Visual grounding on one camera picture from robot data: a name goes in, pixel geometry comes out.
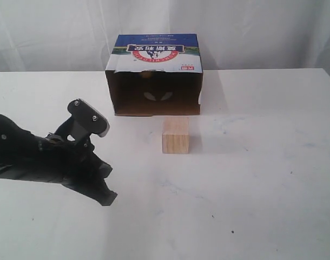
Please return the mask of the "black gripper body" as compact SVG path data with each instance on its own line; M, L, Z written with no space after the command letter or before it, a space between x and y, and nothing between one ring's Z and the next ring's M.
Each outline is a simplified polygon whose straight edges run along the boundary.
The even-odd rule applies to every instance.
M0 114L0 179L73 183L96 177L92 146L66 136L36 136Z

